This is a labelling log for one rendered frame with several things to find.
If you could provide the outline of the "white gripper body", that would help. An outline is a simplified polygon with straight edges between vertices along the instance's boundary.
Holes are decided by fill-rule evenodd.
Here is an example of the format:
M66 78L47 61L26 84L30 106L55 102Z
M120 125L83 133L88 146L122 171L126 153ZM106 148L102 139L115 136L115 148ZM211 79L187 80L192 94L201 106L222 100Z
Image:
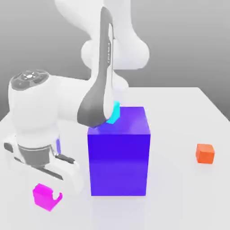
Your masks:
M32 167L25 164L21 157L10 153L9 167L14 173L22 176L30 186L43 184L55 194L77 195L84 186L82 172L77 164L70 164L57 159L49 153L49 163L43 167Z

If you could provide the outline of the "small magenta cube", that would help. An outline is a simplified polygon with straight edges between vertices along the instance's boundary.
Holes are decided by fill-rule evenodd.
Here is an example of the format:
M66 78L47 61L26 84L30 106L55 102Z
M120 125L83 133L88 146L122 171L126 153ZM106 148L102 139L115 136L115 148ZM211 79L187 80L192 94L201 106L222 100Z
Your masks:
M43 184L37 184L33 189L34 202L37 206L52 211L53 208L62 200L63 194L59 193L59 196L53 198L53 190Z

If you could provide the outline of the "small cyan cube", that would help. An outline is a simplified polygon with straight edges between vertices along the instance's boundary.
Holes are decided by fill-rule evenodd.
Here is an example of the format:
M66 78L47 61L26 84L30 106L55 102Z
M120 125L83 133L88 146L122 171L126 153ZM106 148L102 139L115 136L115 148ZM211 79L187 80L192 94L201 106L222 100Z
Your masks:
M111 117L106 121L108 124L114 124L120 117L120 102L114 101L114 107Z

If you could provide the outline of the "small orange cube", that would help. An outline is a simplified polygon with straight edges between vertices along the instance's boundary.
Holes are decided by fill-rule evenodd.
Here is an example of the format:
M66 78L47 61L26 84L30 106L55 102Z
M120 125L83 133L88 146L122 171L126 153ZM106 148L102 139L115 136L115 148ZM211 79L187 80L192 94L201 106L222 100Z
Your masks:
M214 161L215 151L210 144L197 144L196 159L198 163L212 164Z

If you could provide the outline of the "large blue box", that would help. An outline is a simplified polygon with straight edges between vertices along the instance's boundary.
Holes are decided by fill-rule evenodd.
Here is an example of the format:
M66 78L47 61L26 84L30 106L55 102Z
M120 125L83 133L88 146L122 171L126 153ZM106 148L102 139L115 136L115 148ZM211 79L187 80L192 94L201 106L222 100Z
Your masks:
M143 107L121 107L114 124L89 128L91 195L146 195L150 137Z

